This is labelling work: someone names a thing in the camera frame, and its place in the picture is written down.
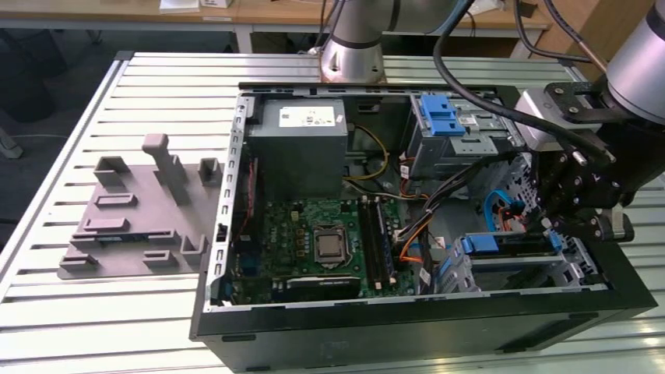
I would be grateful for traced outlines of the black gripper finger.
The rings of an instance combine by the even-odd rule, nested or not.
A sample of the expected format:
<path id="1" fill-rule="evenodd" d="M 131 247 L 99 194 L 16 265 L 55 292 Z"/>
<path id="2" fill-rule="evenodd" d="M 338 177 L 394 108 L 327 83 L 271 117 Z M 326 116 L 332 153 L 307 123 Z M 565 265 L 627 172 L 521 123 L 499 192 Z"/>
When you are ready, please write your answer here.
<path id="1" fill-rule="evenodd" d="M 589 160 L 579 150 L 537 153 L 537 205 L 549 219 L 588 218 L 592 185 Z"/>
<path id="2" fill-rule="evenodd" d="M 619 206 L 620 185 L 592 175 L 589 200 L 597 209 L 588 218 L 549 219 L 553 229 L 567 236 L 596 242 L 619 242 L 623 239 L 623 208 Z"/>

